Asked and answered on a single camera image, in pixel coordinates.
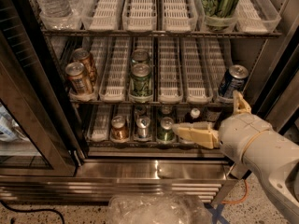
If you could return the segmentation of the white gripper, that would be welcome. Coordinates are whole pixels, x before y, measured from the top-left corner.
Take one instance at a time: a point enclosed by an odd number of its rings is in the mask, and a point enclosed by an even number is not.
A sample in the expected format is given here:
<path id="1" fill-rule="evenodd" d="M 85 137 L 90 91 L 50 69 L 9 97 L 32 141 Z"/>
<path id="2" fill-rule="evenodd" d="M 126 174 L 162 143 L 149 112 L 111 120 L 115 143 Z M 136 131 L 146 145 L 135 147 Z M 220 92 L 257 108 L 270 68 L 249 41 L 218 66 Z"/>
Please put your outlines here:
<path id="1" fill-rule="evenodd" d="M 269 167 L 265 143 L 259 136 L 273 132 L 272 125 L 250 114 L 251 107 L 240 91 L 233 91 L 233 101 L 234 115 L 221 123 L 219 132 L 206 121 L 176 123 L 172 130 L 181 139 L 208 149 L 218 148 L 220 143 L 221 152 L 237 164 Z"/>

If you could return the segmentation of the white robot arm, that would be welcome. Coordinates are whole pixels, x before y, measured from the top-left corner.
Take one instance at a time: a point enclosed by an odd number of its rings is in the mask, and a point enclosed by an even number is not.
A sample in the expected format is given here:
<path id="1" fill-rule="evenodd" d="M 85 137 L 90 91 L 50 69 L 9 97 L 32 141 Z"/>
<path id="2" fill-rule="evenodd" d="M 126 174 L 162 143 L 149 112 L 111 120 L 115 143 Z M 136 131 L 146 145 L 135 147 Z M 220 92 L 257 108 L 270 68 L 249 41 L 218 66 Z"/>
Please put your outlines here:
<path id="1" fill-rule="evenodd" d="M 299 146 L 251 113 L 239 91 L 233 92 L 233 114 L 214 130 L 207 122 L 177 123 L 180 138 L 209 149 L 217 148 L 258 178 L 269 201 L 291 223 L 299 224 Z"/>

